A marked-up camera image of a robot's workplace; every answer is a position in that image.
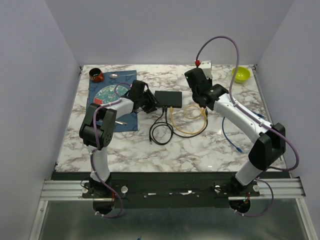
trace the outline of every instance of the marble table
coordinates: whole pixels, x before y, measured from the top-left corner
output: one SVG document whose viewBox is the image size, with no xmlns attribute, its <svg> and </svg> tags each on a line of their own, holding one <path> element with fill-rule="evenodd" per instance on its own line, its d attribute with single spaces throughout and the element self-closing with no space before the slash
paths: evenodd
<svg viewBox="0 0 320 240">
<path fill-rule="evenodd" d="M 85 65 L 79 81 L 68 127 L 56 165 L 57 172 L 90 172 L 90 157 L 87 147 L 79 137 L 79 129 L 86 114 L 89 88 L 89 70 L 100 68 L 103 72 L 136 70 L 137 79 L 148 83 L 150 90 L 181 91 L 182 104 L 195 104 L 184 73 L 194 65 Z M 234 97 L 248 109 L 266 116 L 250 66 L 245 66 L 251 77 L 244 84 L 235 83 Z M 229 88 L 231 65 L 213 65 L 213 84 Z M 149 142 L 149 128 L 161 115 L 162 110 L 146 114 L 138 113 L 138 131 L 115 132 L 108 146 L 109 168 L 113 172 L 233 172 L 238 171 L 248 159 L 253 144 L 249 138 L 229 120 L 224 128 L 228 137 L 243 150 L 239 153 L 222 133 L 222 116 L 209 111 L 208 127 L 199 136 L 180 138 L 173 136 L 165 146 Z M 203 125 L 203 119 L 191 121 L 183 117 L 181 109 L 174 110 L 174 121 L 181 128 L 193 132 Z M 163 127 L 155 130 L 157 139 L 165 142 L 169 131 Z M 278 159 L 273 166 L 285 167 Z"/>
</svg>

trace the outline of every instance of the blue cloth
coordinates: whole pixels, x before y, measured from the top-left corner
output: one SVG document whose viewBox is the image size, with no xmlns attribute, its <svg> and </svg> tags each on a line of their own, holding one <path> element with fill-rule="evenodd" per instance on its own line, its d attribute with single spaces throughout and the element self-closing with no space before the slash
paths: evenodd
<svg viewBox="0 0 320 240">
<path fill-rule="evenodd" d="M 119 77 L 117 79 L 111 79 L 109 77 L 110 74 L 117 74 Z M 119 98 L 116 96 L 114 89 L 119 83 L 127 83 L 132 84 L 135 79 L 137 79 L 137 71 L 114 71 L 114 72 L 105 72 L 103 74 L 104 81 L 102 82 L 92 82 L 89 83 L 89 95 L 86 101 L 86 109 L 92 103 L 96 104 L 107 104 L 118 100 Z M 129 86 L 120 85 L 117 87 L 117 92 L 120 96 L 124 95 L 128 90 Z M 129 131 L 137 131 L 138 130 L 138 118 L 136 113 L 126 114 L 120 118 L 118 118 L 120 122 L 125 122 L 127 125 L 116 124 L 114 131 L 115 132 L 129 132 Z"/>
</svg>

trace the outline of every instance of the yellow bowl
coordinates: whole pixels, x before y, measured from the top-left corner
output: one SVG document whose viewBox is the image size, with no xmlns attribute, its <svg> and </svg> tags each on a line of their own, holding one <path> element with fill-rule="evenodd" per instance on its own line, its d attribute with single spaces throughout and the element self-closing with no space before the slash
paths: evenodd
<svg viewBox="0 0 320 240">
<path fill-rule="evenodd" d="M 235 74 L 235 68 L 232 69 L 232 75 Z M 238 71 L 235 75 L 235 82 L 238 84 L 243 84 L 245 81 L 247 81 L 250 78 L 250 71 L 246 69 L 243 66 L 238 67 Z"/>
</svg>

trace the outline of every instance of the black rectangular device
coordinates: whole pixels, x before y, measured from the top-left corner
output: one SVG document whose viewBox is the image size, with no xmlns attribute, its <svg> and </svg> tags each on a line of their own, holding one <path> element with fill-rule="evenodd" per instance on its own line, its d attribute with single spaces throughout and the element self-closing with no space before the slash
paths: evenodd
<svg viewBox="0 0 320 240">
<path fill-rule="evenodd" d="M 157 108 L 182 108 L 182 92 L 181 91 L 155 91 L 154 97 L 157 100 Z"/>
</svg>

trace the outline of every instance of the copper cup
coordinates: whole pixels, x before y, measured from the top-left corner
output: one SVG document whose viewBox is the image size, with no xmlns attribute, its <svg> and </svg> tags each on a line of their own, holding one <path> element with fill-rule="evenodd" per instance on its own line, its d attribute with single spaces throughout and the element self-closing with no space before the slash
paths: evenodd
<svg viewBox="0 0 320 240">
<path fill-rule="evenodd" d="M 90 80 L 94 83 L 100 83 L 105 79 L 104 74 L 99 68 L 92 68 L 89 71 L 89 77 L 90 77 Z"/>
</svg>

